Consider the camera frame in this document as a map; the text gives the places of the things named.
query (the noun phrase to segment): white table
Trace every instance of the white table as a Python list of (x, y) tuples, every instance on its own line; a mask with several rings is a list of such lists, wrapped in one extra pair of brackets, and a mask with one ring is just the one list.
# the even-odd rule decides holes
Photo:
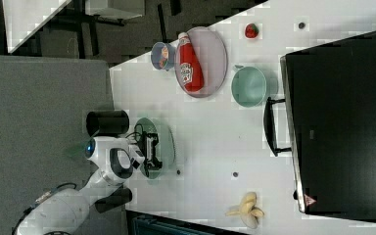
[[(298, 29), (299, 22), (306, 23), (304, 30)], [(260, 39), (244, 39), (248, 23), (259, 25)], [(176, 168), (170, 169), (160, 180), (135, 173), (126, 182), (134, 196), (126, 208), (246, 234), (376, 234), (376, 224), (300, 213), (292, 198), (291, 154), (273, 156), (264, 137), (263, 106), (241, 108), (230, 90), (233, 65), (254, 65), (277, 78), (277, 97), (282, 98), (280, 57), (376, 30), (376, 1), (270, 0), (210, 29), (226, 46), (229, 71), (217, 94), (209, 98), (185, 94), (172, 70), (152, 67), (149, 53), (111, 69), (116, 109), (129, 111), (131, 124), (142, 113), (164, 118), (173, 132), (182, 172), (177, 175)], [(275, 107), (279, 147), (287, 147), (285, 106)], [(239, 217), (224, 215), (249, 191), (257, 192), (258, 206), (266, 214), (256, 230), (247, 229)]]
[(3, 0), (8, 53), (13, 53), (71, 0)]

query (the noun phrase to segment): small cup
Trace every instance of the small cup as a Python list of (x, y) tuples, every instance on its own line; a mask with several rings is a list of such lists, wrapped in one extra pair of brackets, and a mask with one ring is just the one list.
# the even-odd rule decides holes
[[(167, 49), (167, 61), (163, 67), (160, 66), (161, 59), (164, 58), (163, 56), (163, 48)], [(157, 70), (166, 70), (173, 68), (175, 61), (175, 49), (168, 43), (157, 42), (155, 43), (154, 47), (152, 48), (151, 53), (151, 62), (155, 69)]]

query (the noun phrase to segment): green bowl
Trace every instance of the green bowl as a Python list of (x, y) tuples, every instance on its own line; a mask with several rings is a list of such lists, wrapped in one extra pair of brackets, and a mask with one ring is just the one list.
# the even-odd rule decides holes
[(267, 90), (267, 81), (264, 74), (254, 67), (240, 68), (234, 75), (231, 83), (231, 93), (236, 102), (243, 107), (252, 107), (260, 104)]

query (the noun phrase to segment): ketchup bottle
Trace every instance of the ketchup bottle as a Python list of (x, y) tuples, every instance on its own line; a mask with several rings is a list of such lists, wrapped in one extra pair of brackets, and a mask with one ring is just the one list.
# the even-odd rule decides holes
[(204, 86), (203, 71), (201, 70), (200, 62), (197, 56), (195, 56), (195, 51), (188, 34), (181, 32), (178, 35), (178, 39), (182, 82), (187, 91), (198, 91)]

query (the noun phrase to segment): black cylinder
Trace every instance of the black cylinder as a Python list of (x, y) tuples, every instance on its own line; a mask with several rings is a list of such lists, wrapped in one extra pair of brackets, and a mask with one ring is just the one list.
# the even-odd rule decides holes
[(129, 130), (129, 116), (125, 111), (90, 112), (86, 119), (90, 136), (118, 137)]

